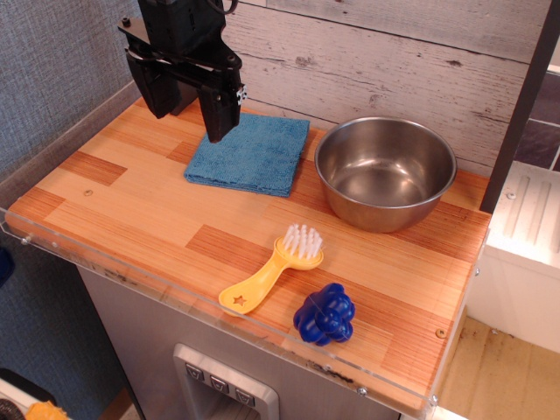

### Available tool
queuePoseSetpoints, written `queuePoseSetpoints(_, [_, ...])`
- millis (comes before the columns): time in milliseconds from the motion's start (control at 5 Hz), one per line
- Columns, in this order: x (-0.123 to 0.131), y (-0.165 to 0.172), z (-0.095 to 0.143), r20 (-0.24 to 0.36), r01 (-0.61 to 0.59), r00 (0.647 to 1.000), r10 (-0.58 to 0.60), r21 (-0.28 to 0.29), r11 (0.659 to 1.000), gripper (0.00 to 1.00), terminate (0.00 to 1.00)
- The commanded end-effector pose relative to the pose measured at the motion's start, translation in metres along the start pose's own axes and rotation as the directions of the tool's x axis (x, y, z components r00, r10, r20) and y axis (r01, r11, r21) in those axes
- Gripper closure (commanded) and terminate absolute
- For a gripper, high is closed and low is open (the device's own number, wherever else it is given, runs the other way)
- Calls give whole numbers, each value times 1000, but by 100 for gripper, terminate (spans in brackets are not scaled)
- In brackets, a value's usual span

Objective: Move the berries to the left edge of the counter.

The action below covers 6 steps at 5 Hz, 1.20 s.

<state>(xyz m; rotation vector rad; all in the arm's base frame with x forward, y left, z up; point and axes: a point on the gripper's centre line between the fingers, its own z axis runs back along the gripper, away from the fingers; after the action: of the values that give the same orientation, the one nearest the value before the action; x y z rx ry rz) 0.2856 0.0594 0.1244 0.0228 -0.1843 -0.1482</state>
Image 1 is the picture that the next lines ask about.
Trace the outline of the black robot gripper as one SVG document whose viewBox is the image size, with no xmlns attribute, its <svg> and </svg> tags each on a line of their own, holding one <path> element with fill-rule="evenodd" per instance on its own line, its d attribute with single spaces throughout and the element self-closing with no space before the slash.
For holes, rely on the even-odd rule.
<svg viewBox="0 0 560 420">
<path fill-rule="evenodd" d="M 242 61 L 222 39 L 226 15 L 222 1 L 140 1 L 141 17 L 118 23 L 128 42 L 129 70 L 156 118 L 179 104 L 178 81 L 199 91 L 210 143 L 218 143 L 239 124 Z"/>
</svg>

